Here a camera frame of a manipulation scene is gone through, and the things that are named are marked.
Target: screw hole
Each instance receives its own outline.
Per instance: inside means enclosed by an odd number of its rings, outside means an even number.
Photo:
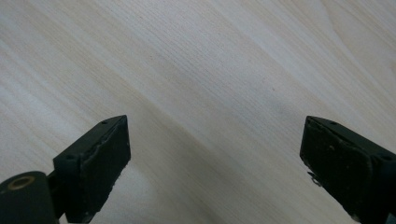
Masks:
[[[18,179],[15,179],[11,183],[9,183],[8,189],[10,190],[23,189],[24,187],[32,184],[34,181],[35,181],[34,176],[26,175]]]

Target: black plastic part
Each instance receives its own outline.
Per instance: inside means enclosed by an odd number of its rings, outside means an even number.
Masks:
[[[62,182],[53,171],[47,177],[49,182],[49,190],[52,198],[53,209],[55,216],[60,218],[64,214],[67,202],[66,185]]]
[[[15,175],[0,185],[0,223],[58,223],[44,173]]]
[[[307,117],[300,157],[312,178],[363,224],[395,211],[396,156],[331,120]]]
[[[66,187],[67,220],[89,223],[131,159],[126,116],[106,119],[53,159],[55,185]]]

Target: wood grain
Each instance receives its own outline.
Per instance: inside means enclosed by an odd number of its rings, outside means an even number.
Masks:
[[[126,114],[133,159],[92,223],[353,223],[306,173],[304,118],[396,152],[395,12],[392,0],[2,0],[0,179],[48,174]]]

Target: wooden surface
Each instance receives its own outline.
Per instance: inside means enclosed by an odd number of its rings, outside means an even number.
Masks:
[[[396,2],[0,1],[1,181],[121,114],[133,158],[92,223],[354,223],[304,119],[396,152]]]

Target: light wooden table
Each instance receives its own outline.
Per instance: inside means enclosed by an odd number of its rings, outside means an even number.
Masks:
[[[92,223],[354,223],[304,119],[396,152],[396,1],[0,1],[1,181],[121,114],[133,158]]]

